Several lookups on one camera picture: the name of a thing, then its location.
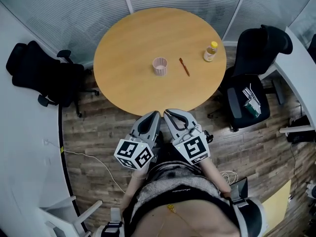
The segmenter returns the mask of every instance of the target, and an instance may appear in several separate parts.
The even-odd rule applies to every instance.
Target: table top
[[[203,54],[211,41],[218,43],[218,51],[212,62],[205,62]],[[156,57],[168,61],[163,77],[154,74]],[[179,9],[151,8],[126,16],[105,33],[93,68],[105,97],[126,112],[142,116],[168,108],[189,111],[220,85],[226,53],[216,31],[203,19]]]
[[[293,43],[291,54],[278,54],[275,64],[301,103],[311,126],[316,129],[316,64],[298,38],[287,27]]]

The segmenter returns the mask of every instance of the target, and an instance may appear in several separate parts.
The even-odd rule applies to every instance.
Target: pink cup
[[[157,57],[153,61],[155,75],[164,76],[167,74],[168,62],[165,58]]]

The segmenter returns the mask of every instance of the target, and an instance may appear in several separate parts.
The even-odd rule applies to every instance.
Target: white desk
[[[311,123],[311,125],[282,128],[281,133],[316,130],[316,64],[288,27],[285,32],[292,40],[292,53],[278,54],[274,64],[259,78],[263,79],[277,70],[293,90]]]

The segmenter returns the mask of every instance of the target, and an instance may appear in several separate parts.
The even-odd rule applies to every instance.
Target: person's hand
[[[225,192],[225,193],[222,193],[222,197],[228,199],[228,198],[231,198],[232,195],[230,192]]]
[[[211,158],[206,158],[199,163],[205,177],[210,180],[222,194],[229,196],[232,189],[225,178],[218,171]]]
[[[147,176],[149,164],[150,164],[150,162],[148,162],[141,170],[135,170],[133,172],[132,176],[137,178],[137,179],[144,179]]]

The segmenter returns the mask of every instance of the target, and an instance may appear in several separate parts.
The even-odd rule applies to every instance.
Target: white cable
[[[94,157],[94,156],[88,156],[88,155],[86,155],[86,154],[83,154],[83,153],[76,153],[76,152],[72,152],[72,151],[68,151],[68,150],[65,150],[64,149],[64,151],[65,152],[68,152],[68,153],[72,153],[72,154],[75,154],[75,155],[83,155],[83,156],[87,156],[87,157],[91,157],[91,158],[95,158],[97,161],[99,161],[102,165],[104,165],[105,166],[105,168],[107,169],[107,171],[109,172],[109,174],[110,174],[110,176],[111,176],[111,178],[112,178],[112,180],[113,180],[113,182],[115,182],[115,184],[119,187],[119,189],[123,192],[123,193],[125,193],[125,191],[123,191],[123,189],[120,187],[120,185],[114,180],[114,177],[113,177],[113,175],[112,175],[112,173],[110,172],[110,170],[108,169],[108,167],[102,162],[102,161],[100,161],[97,157]]]
[[[233,184],[233,183],[238,181],[238,174],[236,172],[232,171],[232,170],[224,170],[224,171],[221,171],[220,173],[222,174],[222,176],[224,178],[227,177],[227,183],[229,185],[231,185],[231,184]],[[233,179],[232,182],[230,181],[230,178],[229,178],[229,174],[230,173],[234,174],[234,179]]]

